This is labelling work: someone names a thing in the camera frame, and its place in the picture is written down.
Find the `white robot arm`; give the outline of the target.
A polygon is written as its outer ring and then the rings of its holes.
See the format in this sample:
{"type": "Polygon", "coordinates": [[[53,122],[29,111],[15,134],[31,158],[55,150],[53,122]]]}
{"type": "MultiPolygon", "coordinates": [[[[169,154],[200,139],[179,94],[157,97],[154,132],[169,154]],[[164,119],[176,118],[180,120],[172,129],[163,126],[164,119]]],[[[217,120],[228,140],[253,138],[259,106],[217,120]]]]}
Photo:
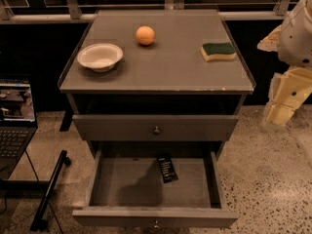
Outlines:
{"type": "Polygon", "coordinates": [[[282,24],[258,44],[265,52],[276,52],[289,66],[271,80],[264,118],[285,126],[312,94],[312,0],[299,0],[282,24]]]}

